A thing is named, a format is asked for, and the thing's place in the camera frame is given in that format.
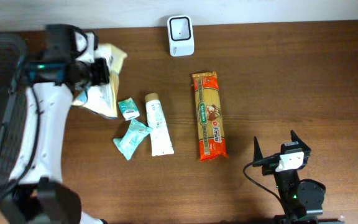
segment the wood grain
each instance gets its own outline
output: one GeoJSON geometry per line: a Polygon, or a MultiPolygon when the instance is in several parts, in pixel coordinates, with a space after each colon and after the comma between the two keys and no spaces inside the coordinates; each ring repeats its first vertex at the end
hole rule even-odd
{"type": "MultiPolygon", "coordinates": [[[[358,21],[196,26],[195,53],[173,58],[165,28],[102,29],[128,53],[119,100],[160,96],[175,154],[151,156],[150,138],[126,161],[112,143],[129,122],[72,109],[64,182],[83,208],[110,223],[216,223],[282,214],[242,175],[257,136],[269,156],[294,129],[312,155],[300,178],[327,187],[322,218],[358,223],[358,21]],[[217,71],[229,158],[200,162],[190,74],[217,71]]],[[[32,52],[43,34],[21,33],[32,52]]],[[[274,189],[260,169],[250,175],[274,189]]]]}

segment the spaghetti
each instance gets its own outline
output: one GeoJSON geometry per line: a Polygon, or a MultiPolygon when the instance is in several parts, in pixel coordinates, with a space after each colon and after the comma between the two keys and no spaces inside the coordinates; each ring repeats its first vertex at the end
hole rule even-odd
{"type": "Polygon", "coordinates": [[[200,160],[227,157],[216,72],[193,74],[200,160]]]}

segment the teal packet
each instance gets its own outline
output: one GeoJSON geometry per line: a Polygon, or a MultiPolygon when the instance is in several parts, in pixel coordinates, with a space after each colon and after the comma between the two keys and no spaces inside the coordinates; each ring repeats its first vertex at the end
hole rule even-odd
{"type": "Polygon", "coordinates": [[[137,146],[143,139],[153,131],[152,128],[138,122],[136,119],[131,120],[128,131],[122,139],[116,138],[112,141],[118,150],[125,156],[127,160],[131,159],[137,146]]]}
{"type": "Polygon", "coordinates": [[[132,98],[118,102],[118,106],[126,121],[137,118],[140,115],[139,110],[137,109],[137,106],[132,98]]]}

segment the white wall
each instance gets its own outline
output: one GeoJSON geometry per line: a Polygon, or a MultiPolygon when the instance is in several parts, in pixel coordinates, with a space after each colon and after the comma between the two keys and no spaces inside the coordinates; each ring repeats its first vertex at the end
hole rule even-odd
{"type": "Polygon", "coordinates": [[[194,25],[358,19],[358,0],[0,0],[0,30],[165,26],[189,15],[194,25]]]}

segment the white tube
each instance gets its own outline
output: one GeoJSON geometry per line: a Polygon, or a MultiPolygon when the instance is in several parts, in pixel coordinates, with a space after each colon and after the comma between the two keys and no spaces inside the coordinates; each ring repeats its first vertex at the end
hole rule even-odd
{"type": "Polygon", "coordinates": [[[167,122],[162,111],[158,94],[151,93],[145,97],[147,123],[153,129],[150,133],[152,140],[152,156],[173,154],[171,139],[169,138],[167,122]]]}

